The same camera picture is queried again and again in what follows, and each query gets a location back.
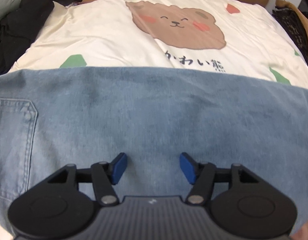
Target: green leaf print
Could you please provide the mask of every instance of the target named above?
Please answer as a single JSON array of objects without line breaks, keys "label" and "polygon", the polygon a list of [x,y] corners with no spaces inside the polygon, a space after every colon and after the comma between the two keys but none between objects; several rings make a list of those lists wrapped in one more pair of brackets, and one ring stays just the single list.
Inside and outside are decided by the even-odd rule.
[{"label": "green leaf print", "polygon": [[273,70],[271,67],[269,67],[269,70],[273,73],[273,75],[275,76],[277,82],[290,85],[290,81],[287,78],[283,77],[276,70]]},{"label": "green leaf print", "polygon": [[81,54],[71,55],[60,68],[86,67],[86,62]]}]

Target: bear cheek blush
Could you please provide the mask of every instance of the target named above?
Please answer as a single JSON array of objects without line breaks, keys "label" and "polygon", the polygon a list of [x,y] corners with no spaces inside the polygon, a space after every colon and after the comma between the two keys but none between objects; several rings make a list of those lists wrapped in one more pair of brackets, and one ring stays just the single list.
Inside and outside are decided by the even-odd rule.
[{"label": "bear cheek blush", "polygon": [[209,31],[210,27],[204,23],[198,23],[198,22],[193,22],[193,25],[196,29],[200,30],[200,31]]},{"label": "bear cheek blush", "polygon": [[156,19],[153,18],[153,17],[151,17],[151,16],[142,15],[142,14],[140,14],[139,16],[140,16],[140,18],[141,18],[142,20],[144,20],[145,22],[148,22],[148,23],[155,23],[155,22],[156,22]]}]

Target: jeans pocket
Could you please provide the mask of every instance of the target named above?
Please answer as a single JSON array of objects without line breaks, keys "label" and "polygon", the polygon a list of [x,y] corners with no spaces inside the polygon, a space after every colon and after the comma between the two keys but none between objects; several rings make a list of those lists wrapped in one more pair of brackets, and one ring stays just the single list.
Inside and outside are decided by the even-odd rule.
[{"label": "jeans pocket", "polygon": [[28,190],[37,115],[30,100],[0,98],[0,198]]}]

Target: metal pivot screw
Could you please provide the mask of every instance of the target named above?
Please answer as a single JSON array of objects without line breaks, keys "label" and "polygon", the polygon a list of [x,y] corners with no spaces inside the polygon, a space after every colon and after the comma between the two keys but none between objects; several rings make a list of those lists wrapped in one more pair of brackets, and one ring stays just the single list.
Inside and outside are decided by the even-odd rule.
[{"label": "metal pivot screw", "polygon": [[117,198],[112,196],[112,195],[106,195],[106,196],[101,198],[102,203],[105,204],[105,205],[113,204],[113,203],[116,202],[116,200],[117,200]]},{"label": "metal pivot screw", "polygon": [[188,198],[188,201],[191,204],[201,204],[204,201],[204,198],[200,195],[192,195]]}]

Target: red leaf print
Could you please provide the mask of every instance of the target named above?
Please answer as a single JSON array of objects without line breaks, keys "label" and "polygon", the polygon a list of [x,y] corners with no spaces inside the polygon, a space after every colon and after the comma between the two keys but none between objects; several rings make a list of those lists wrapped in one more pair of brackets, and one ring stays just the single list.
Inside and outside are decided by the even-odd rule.
[{"label": "red leaf print", "polygon": [[230,13],[230,14],[233,14],[233,13],[240,13],[241,11],[239,9],[237,9],[234,5],[231,5],[231,4],[227,4],[227,8],[226,10]]}]

